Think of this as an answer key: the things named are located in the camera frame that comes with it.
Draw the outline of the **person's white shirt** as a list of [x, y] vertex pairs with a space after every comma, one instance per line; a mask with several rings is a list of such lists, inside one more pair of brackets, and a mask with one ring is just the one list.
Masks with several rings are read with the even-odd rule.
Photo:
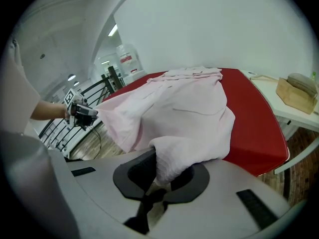
[[0, 129], [38, 138], [30, 118], [39, 101], [24, 73], [19, 44], [10, 38], [0, 58]]

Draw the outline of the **wooden clothes hanger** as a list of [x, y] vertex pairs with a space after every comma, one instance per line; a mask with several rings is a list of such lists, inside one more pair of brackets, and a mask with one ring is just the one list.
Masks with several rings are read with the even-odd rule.
[[266, 80], [266, 81], [278, 81], [278, 79], [270, 77], [270, 76], [266, 76], [266, 75], [262, 75], [262, 74], [254, 74], [252, 76], [249, 77], [250, 80]]

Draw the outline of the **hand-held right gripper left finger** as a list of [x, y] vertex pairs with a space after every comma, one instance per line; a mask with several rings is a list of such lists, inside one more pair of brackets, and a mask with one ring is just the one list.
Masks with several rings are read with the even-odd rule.
[[142, 200], [156, 174], [156, 151], [152, 148], [137, 158], [119, 165], [113, 173], [113, 182], [125, 198]]

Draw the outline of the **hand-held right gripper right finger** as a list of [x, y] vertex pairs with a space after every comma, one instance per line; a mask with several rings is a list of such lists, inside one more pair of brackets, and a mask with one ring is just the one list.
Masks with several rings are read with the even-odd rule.
[[171, 181], [171, 191], [163, 197], [165, 204], [183, 204], [192, 202], [208, 186], [210, 175], [206, 167], [197, 163]]

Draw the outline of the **pink robe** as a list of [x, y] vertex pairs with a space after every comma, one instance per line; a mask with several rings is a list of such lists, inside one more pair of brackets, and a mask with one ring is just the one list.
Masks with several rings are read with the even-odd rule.
[[173, 181], [196, 163], [230, 151], [235, 115], [218, 68], [180, 68], [96, 106], [107, 133], [124, 152], [153, 147], [156, 182]]

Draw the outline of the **person's left forearm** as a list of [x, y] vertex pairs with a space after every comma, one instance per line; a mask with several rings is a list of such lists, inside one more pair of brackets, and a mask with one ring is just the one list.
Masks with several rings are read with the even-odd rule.
[[69, 114], [64, 104], [40, 100], [30, 118], [33, 120], [68, 119]]

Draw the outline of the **light wooden box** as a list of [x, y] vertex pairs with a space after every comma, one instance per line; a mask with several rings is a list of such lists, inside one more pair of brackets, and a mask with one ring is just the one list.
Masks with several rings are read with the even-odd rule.
[[284, 78], [279, 78], [276, 87], [276, 94], [285, 105], [295, 108], [310, 115], [317, 104], [316, 96], [311, 97], [305, 91], [292, 86]]

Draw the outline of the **red tablecloth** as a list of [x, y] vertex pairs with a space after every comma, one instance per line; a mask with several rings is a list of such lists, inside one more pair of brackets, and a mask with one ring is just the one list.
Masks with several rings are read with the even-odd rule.
[[[255, 176], [275, 169], [289, 157], [288, 148], [269, 104], [237, 69], [220, 69], [227, 106], [235, 115], [230, 151], [223, 158]], [[163, 73], [149, 74], [106, 100], [132, 91]]]

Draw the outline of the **black metal railing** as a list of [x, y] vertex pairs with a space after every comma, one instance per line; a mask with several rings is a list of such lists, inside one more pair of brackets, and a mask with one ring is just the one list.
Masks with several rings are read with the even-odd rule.
[[[107, 71], [101, 80], [78, 92], [84, 96], [90, 108], [100, 104], [106, 97], [118, 90], [113, 76]], [[73, 148], [89, 133], [100, 121], [92, 120], [90, 125], [69, 125], [65, 119], [50, 120], [39, 134], [42, 143], [48, 149], [57, 149], [68, 155]]]

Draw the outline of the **clear water jug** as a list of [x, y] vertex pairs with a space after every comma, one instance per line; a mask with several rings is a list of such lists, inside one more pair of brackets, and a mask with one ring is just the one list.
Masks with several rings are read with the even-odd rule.
[[121, 44], [116, 48], [116, 53], [121, 64], [124, 77], [141, 70], [141, 65], [133, 45]]

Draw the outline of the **white water dispenser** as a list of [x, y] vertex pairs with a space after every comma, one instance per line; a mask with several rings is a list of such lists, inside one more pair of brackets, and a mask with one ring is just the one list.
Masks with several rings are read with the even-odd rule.
[[123, 78], [123, 81], [125, 83], [125, 85], [128, 85], [140, 78], [142, 78], [143, 76], [146, 76], [147, 73], [144, 70], [140, 70], [140, 71], [134, 71], [129, 73], [127, 76], [125, 76]]

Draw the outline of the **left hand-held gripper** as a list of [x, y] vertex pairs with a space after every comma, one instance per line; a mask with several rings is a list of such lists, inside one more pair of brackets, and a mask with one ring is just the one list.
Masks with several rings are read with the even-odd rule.
[[70, 89], [64, 98], [69, 117], [65, 119], [69, 127], [92, 126], [98, 112], [89, 107], [87, 99], [74, 89]]

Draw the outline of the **white side table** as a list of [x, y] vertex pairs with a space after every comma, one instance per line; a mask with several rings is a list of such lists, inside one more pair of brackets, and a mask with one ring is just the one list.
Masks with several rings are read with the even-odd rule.
[[[256, 74], [252, 71], [241, 70], [248, 79]], [[277, 81], [250, 80], [269, 103], [276, 116], [281, 130], [286, 139], [289, 139], [296, 130], [301, 127], [319, 133], [319, 114], [310, 115], [284, 104], [276, 94]], [[315, 112], [319, 113], [319, 104], [316, 104]]]

